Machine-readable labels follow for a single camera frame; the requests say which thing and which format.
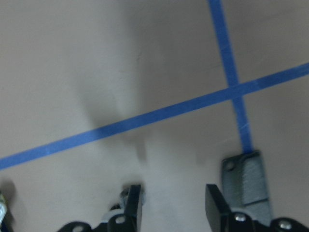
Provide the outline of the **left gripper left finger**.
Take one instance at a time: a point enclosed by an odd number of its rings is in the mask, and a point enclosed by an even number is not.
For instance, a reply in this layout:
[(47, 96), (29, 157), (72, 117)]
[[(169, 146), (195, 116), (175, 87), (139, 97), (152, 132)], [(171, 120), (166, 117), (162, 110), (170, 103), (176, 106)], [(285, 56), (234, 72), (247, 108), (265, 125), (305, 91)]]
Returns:
[(92, 228), (81, 221), (73, 221), (59, 232), (139, 232), (141, 227), (141, 185), (131, 185), (120, 194), (119, 208), (110, 210), (101, 223)]

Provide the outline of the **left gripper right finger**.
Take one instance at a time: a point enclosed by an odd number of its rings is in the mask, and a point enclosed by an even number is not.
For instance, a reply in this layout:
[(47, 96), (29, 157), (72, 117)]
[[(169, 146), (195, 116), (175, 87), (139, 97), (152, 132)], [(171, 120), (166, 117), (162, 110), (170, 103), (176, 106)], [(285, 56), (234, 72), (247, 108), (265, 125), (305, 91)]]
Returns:
[(222, 161), (222, 190), (207, 184), (205, 211), (213, 232), (307, 232), (288, 217), (274, 218), (259, 151)]

